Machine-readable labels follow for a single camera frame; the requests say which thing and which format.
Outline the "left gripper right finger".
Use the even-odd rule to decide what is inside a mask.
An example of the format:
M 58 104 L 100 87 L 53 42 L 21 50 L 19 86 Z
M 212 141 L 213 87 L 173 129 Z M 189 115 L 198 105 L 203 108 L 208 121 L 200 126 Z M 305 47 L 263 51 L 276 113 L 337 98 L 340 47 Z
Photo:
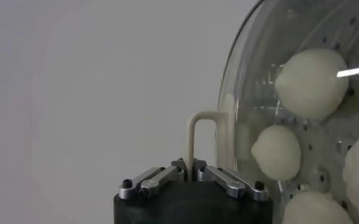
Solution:
M 233 198 L 248 196 L 255 201 L 269 200 L 269 191 L 264 182 L 246 181 L 227 169 L 209 166 L 204 160 L 193 160 L 193 176 L 196 181 L 215 182 Z

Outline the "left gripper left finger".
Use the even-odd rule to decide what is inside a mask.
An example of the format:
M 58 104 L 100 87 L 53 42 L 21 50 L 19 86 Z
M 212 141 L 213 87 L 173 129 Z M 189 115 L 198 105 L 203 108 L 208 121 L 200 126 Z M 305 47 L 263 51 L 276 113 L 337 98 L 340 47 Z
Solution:
M 186 179 L 186 164 L 179 158 L 172 161 L 168 167 L 151 167 L 133 179 L 124 179 L 119 186 L 118 197 L 123 200 L 130 200 L 138 195 L 154 197 L 169 182 L 182 182 Z

